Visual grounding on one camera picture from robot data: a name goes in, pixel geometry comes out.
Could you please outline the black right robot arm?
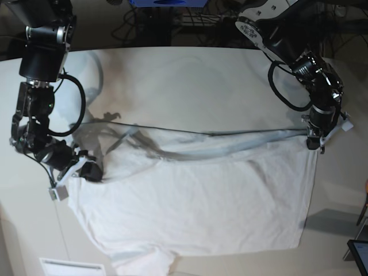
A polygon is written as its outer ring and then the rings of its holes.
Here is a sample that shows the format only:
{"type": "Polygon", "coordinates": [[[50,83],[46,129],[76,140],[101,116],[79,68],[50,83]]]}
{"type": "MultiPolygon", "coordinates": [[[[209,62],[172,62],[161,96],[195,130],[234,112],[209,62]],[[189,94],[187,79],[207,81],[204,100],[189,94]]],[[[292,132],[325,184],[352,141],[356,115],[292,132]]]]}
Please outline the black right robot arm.
{"type": "Polygon", "coordinates": [[[73,173],[90,182],[101,181],[103,172],[96,158],[86,150],[77,152],[64,140],[79,128],[86,111],[83,86],[63,71],[76,27],[72,3],[5,1],[4,4],[26,26],[25,52],[19,70],[26,80],[20,84],[12,116],[10,144],[47,171],[52,187],[73,173]],[[80,94],[79,117],[66,132],[49,128],[49,115],[55,106],[52,84],[59,80],[76,84],[80,94]]]}

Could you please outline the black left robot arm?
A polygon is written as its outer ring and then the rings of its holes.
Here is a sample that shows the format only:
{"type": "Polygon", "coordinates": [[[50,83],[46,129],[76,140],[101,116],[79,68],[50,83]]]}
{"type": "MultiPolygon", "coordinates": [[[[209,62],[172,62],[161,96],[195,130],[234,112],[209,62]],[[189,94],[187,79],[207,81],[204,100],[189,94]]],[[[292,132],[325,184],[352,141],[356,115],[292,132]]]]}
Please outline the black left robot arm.
{"type": "Polygon", "coordinates": [[[303,116],[308,149],[324,151],[339,119],[346,118],[342,113],[343,82],[334,68],[312,49],[307,28],[292,19],[305,5],[306,1],[246,1],[235,26],[272,58],[267,77],[276,97],[296,112],[308,112],[303,116]],[[274,71],[281,66],[287,66],[307,90],[309,102],[305,106],[293,105],[278,91],[274,71]]]}

